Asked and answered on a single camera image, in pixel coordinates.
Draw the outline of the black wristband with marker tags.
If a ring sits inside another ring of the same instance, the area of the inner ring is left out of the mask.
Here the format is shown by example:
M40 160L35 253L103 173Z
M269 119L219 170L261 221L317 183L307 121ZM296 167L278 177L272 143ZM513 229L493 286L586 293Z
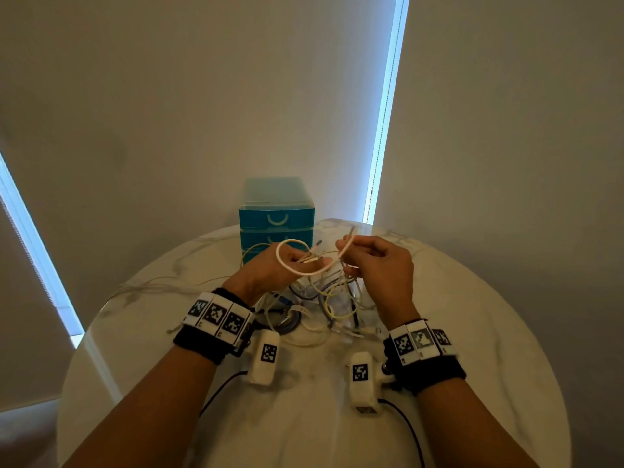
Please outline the black wristband with marker tags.
M255 309L228 290L202 292L183 318L173 344L219 366L227 355L238 358L250 345L255 317Z
M426 319L390 330L383 344L387 368L414 396L439 383L467 378L445 331L432 328Z

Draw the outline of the person's left hand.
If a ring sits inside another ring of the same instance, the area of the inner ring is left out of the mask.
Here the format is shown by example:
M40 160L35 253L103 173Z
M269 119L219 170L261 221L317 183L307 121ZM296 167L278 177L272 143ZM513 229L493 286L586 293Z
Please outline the person's left hand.
M303 276L323 270L296 270L296 260L307 253L288 244L274 243L248 261L214 292L241 306L252 307L266 293L281 291Z

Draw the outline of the person's right forearm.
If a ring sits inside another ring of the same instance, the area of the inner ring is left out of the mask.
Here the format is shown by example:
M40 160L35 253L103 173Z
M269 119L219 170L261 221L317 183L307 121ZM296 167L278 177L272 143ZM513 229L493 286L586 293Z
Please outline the person's right forearm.
M461 378L417 394L437 468L539 468Z

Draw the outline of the person's left forearm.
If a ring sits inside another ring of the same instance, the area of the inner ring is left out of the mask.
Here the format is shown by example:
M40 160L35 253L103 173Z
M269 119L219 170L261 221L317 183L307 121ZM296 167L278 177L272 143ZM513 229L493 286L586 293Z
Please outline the person's left forearm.
M173 346L62 468L182 468L216 370Z

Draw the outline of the teal plastic drawer organizer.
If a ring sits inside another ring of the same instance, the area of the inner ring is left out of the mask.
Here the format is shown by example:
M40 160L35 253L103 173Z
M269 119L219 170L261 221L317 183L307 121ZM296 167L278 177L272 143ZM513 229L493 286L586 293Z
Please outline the teal plastic drawer organizer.
M315 204L298 177L248 178L238 211L242 263L273 243L313 247Z

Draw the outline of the person's right hand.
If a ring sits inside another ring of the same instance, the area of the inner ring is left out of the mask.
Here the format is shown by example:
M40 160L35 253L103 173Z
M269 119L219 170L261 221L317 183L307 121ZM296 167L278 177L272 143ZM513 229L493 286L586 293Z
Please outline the person's right hand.
M407 249L362 235L345 235L335 245L346 263L344 272L363 280L387 330L421 319L412 298L414 264Z

